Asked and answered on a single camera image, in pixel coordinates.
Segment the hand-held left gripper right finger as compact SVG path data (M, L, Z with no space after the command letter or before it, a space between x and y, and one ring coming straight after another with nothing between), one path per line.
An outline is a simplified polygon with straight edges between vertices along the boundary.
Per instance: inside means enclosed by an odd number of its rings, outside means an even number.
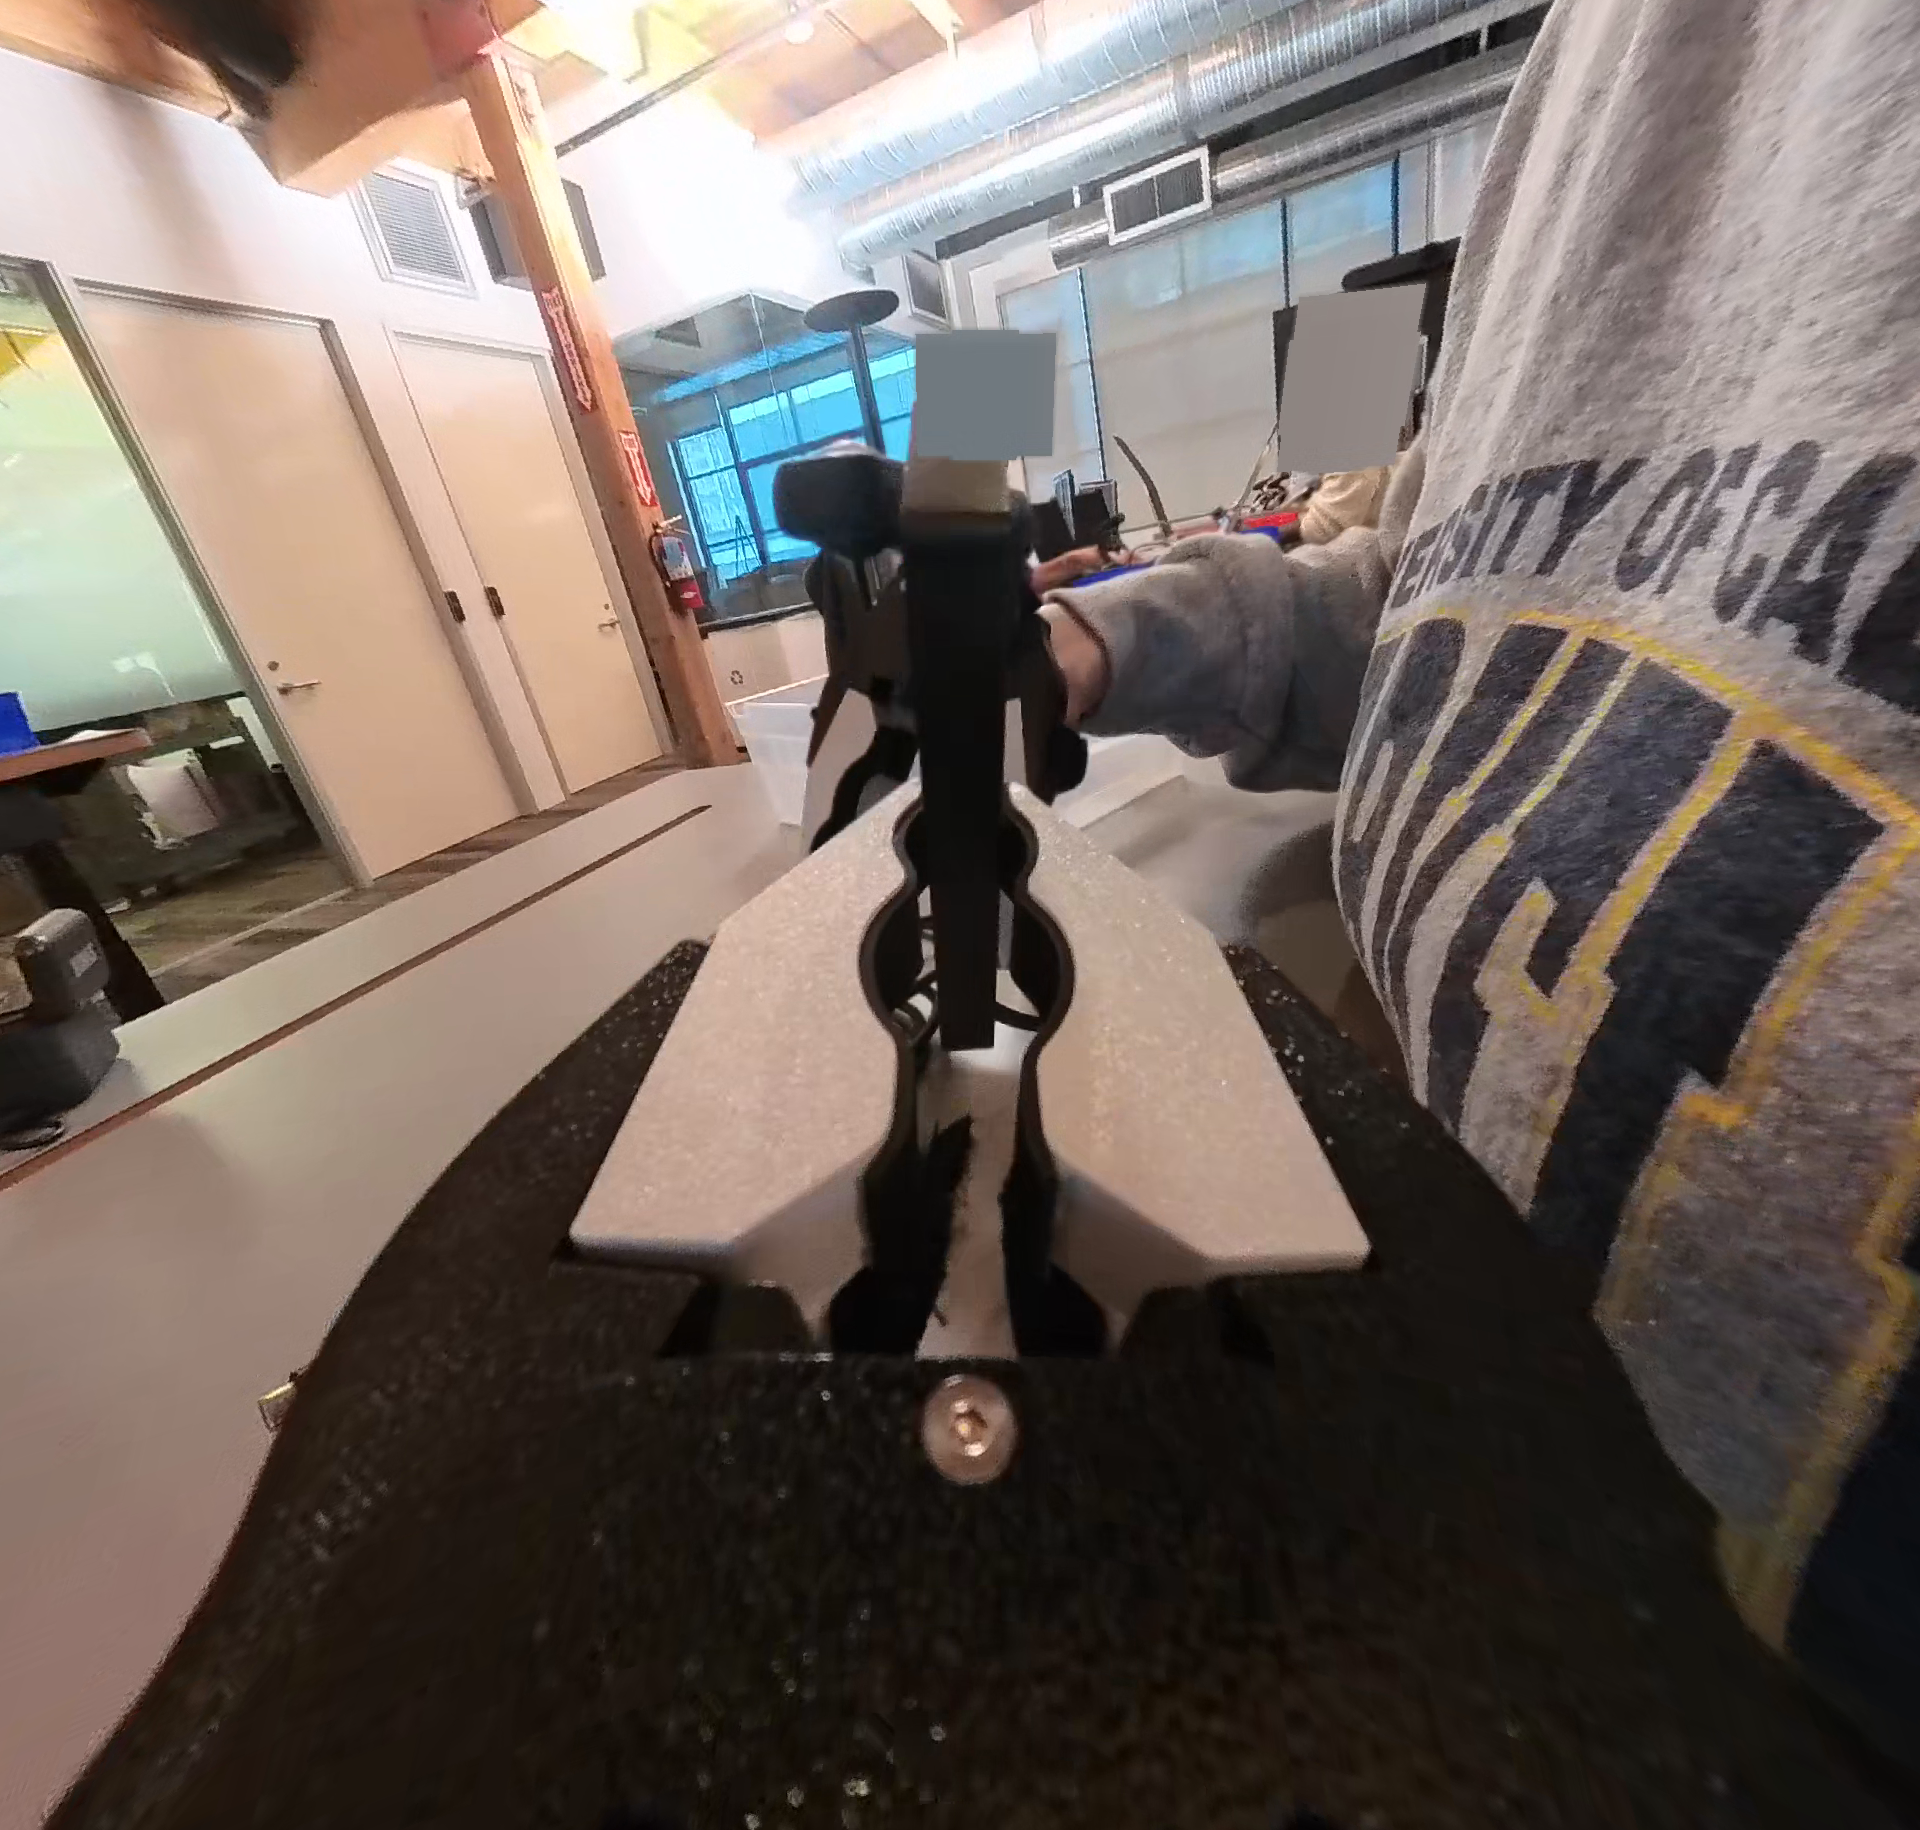
M1367 1267L1215 938L1027 789L1004 811L1006 975L1036 1020L1002 1191L1015 1348L1105 1353L1160 1293Z

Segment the glass office partition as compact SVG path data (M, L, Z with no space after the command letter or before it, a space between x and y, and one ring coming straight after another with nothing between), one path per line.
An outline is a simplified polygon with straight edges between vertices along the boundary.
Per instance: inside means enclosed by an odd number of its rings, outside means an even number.
M110 901L263 857L370 874L286 720L307 673L255 651L211 550L139 438L102 323L43 262L5 257L5 691L41 740L135 735L60 797Z

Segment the black USB hub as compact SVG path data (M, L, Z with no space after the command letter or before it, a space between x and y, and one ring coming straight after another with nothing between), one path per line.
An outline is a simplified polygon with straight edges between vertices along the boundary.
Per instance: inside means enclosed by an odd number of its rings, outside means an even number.
M905 507L901 528L938 1036L948 1053L988 1051L1023 556L1009 512Z

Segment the silver ventilation duct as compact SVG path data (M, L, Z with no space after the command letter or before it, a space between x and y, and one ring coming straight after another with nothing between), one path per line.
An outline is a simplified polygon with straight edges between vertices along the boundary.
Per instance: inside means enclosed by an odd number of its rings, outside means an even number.
M771 146L863 265L1536 0L1045 0Z

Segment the black wall speaker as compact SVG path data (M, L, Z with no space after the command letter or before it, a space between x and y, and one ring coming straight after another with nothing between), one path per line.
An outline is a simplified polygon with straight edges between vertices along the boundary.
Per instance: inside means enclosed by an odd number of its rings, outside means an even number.
M588 274L595 283L605 281L606 264L589 212L586 187L575 181L565 181L565 196L586 256ZM478 237L478 247L494 283L533 289L533 283L525 272L520 242L515 237L510 214L505 202L494 192L492 187L475 181L461 183L460 198Z

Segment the person's right hand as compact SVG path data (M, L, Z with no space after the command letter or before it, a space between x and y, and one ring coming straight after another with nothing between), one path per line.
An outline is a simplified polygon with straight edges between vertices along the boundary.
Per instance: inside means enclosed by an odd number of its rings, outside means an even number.
M1047 603L1041 623L1048 656L1061 681L1065 722L1070 728L1083 730L1088 716L1098 713L1112 680L1108 647L1098 630L1063 603Z

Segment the person's right forearm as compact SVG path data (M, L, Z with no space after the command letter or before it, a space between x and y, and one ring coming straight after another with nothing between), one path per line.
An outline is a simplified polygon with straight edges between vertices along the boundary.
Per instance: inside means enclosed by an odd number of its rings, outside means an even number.
M1296 550L1213 534L1056 592L1112 661L1083 733L1169 740L1246 790L1336 790L1398 556L1384 528Z

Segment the white wall vent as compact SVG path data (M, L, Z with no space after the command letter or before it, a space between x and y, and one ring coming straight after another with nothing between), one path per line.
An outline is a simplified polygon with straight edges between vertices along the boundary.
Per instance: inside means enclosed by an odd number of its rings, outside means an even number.
M381 168L355 187L352 202L381 278L460 296L475 291L438 181Z

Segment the white door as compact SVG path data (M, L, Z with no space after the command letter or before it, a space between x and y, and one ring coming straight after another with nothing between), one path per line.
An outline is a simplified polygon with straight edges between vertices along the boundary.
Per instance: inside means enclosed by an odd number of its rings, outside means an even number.
M658 763L658 720L550 362L430 334L396 334L395 348L483 587L483 617L565 790Z
M107 286L78 308L348 868L371 883L515 816L335 332Z

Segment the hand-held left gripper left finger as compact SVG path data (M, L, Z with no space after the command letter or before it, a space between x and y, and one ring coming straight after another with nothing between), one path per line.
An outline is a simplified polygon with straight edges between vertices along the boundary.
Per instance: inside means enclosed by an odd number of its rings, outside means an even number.
M920 878L901 789L711 938L580 1207L584 1260L769 1287L837 1353L920 1351L970 1118L923 1112Z

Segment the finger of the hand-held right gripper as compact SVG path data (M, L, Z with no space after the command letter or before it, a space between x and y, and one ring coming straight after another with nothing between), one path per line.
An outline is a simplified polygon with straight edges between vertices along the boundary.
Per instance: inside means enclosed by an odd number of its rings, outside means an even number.
M916 780L917 725L893 700L877 706L863 692L828 694L815 708L807 760L801 835L811 856L852 827L867 811Z

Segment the white waste cabinet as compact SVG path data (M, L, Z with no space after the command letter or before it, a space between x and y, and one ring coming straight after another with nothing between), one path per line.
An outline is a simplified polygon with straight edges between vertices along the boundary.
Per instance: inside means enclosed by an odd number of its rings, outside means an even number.
M711 623L703 649L726 708L828 673L826 619L817 610Z

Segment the wooden post with red signs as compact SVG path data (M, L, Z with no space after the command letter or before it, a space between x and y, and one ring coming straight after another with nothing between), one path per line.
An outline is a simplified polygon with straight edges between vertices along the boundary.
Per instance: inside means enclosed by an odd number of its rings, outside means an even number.
M510 225L520 270L541 308L569 417L662 694L675 752L686 765L733 765L740 746L703 638L660 570L660 498L545 129L541 92L501 42L487 46L475 57L461 88L492 165L494 196Z

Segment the dark grey charger box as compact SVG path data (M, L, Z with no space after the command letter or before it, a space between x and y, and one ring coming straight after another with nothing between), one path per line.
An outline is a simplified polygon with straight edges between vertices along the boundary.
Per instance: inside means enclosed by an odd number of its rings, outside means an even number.
M2 1015L2 1150L27 1152L62 1138L120 1057L107 1001L107 960L95 923L78 909L50 909L10 952L16 1006Z

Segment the wooden top desk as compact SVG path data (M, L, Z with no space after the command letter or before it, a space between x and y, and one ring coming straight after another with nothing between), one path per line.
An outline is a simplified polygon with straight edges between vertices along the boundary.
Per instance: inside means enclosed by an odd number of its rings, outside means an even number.
M21 861L43 906L74 909L89 918L105 953L105 996L122 1023L161 1010L165 998L66 857L56 806L80 795L107 765L137 759L151 747L146 730L107 730L2 756L2 856Z

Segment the black floor lamp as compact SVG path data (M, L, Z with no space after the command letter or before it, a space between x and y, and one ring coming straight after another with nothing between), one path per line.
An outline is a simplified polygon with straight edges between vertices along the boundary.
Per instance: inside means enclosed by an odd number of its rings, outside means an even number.
M854 288L805 308L807 330L845 338L863 441L872 453L881 454L885 453L885 438L877 408L868 332L883 325L898 310L901 296L883 286Z

